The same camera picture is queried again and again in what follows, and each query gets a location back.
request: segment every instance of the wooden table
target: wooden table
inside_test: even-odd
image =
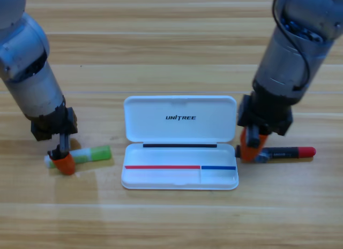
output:
[[[73,147],[114,159],[48,171],[30,123],[0,86],[0,247],[149,249],[343,248],[343,42],[294,107],[286,137],[313,160],[238,163],[234,191],[129,191],[121,185],[123,100],[220,94],[238,102],[272,34],[271,0],[27,0],[78,116]],[[237,128],[232,145],[238,143]]]

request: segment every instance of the green glue stick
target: green glue stick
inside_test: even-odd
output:
[[[95,162],[111,159],[112,153],[109,146],[99,146],[94,148],[84,148],[69,152],[73,157],[75,164],[81,164],[85,162]],[[44,157],[46,166],[49,169],[55,168],[54,163],[50,159],[49,155]]]

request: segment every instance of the red stripe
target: red stripe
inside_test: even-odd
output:
[[[199,165],[128,165],[126,169],[200,169]]]

